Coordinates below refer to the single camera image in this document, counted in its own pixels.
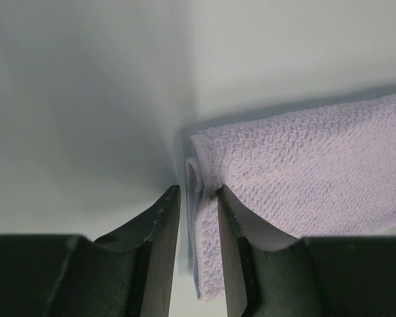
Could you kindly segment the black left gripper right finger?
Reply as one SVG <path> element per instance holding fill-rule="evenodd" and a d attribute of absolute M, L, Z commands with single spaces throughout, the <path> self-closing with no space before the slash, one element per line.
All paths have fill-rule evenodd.
<path fill-rule="evenodd" d="M 396 236 L 294 238 L 217 198 L 229 316 L 396 316 Z"/>

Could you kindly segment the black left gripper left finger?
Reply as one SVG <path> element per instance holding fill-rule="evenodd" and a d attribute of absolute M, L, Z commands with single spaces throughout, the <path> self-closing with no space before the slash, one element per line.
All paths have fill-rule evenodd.
<path fill-rule="evenodd" d="M 167 316 L 181 191 L 91 241 L 0 234 L 0 316 Z"/>

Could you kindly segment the white towel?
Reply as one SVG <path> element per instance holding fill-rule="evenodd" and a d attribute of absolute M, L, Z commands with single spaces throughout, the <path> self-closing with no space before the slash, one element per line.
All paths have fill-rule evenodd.
<path fill-rule="evenodd" d="M 218 126 L 191 137 L 187 212 L 197 297 L 224 294 L 216 193 L 295 236 L 396 226 L 396 94 Z"/>

